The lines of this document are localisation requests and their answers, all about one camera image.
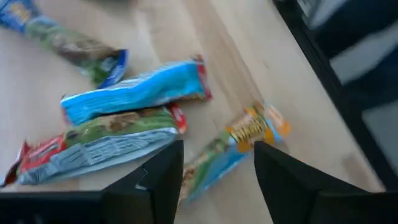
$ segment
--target wooden table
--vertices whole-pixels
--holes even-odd
[[[131,51],[128,75],[171,60],[205,56],[214,99],[183,105],[190,161],[256,99],[276,106],[293,132],[281,149],[366,190],[383,187],[270,0],[40,0],[65,26]],[[25,138],[64,130],[64,93],[92,89],[73,66],[17,33],[0,29],[0,173]],[[6,190],[101,189],[147,158],[39,187]],[[176,223],[270,223],[252,159],[177,213]]]

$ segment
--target plastic packaging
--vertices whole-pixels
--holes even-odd
[[[131,161],[185,130],[177,105],[102,116],[36,146],[24,142],[3,186],[43,184]]]
[[[249,154],[255,141],[269,144],[283,141],[290,125],[270,105],[255,103],[185,165],[179,204],[192,201],[236,167]]]
[[[128,50],[113,49],[61,26],[42,15],[33,0],[0,1],[0,25],[37,41],[76,65],[97,88],[117,83],[126,71]]]
[[[61,101],[67,120],[79,125],[102,114],[163,105],[187,98],[210,99],[200,56],[170,63],[108,88],[67,96]]]

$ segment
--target food packaging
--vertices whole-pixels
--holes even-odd
[[[201,56],[169,63],[108,88],[66,96],[61,101],[61,107],[68,122],[79,125],[102,114],[158,106],[187,98],[211,98]]]
[[[0,25],[76,65],[97,88],[117,83],[126,71],[128,50],[114,49],[61,26],[44,16],[33,0],[0,1]]]
[[[23,143],[2,186],[75,177],[162,149],[186,130],[177,105],[98,117],[37,145]]]
[[[290,132],[290,124],[271,105],[256,102],[212,140],[196,159],[185,164],[179,204],[202,194],[249,155],[255,141],[275,144]]]

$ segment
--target blue wrapper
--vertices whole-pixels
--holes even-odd
[[[12,29],[79,67],[97,88],[124,75],[128,50],[116,50],[44,16],[32,0],[0,1],[0,25]]]
[[[79,125],[102,114],[159,106],[182,98],[211,98],[202,60],[164,66],[108,88],[65,97],[66,119]]]

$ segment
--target snack bar wrapper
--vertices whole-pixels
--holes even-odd
[[[2,186],[37,185],[142,157],[186,129],[177,105],[102,116],[36,146],[24,142]]]
[[[202,153],[185,165],[179,204],[192,201],[249,155],[257,140],[283,141],[290,125],[269,105],[255,103],[232,122]]]
[[[61,107],[68,122],[79,125],[102,114],[159,106],[187,98],[211,98],[201,56],[169,63],[107,88],[66,96]]]
[[[61,26],[44,16],[33,0],[0,1],[0,25],[76,65],[98,88],[117,83],[126,70],[128,50],[116,50]]]

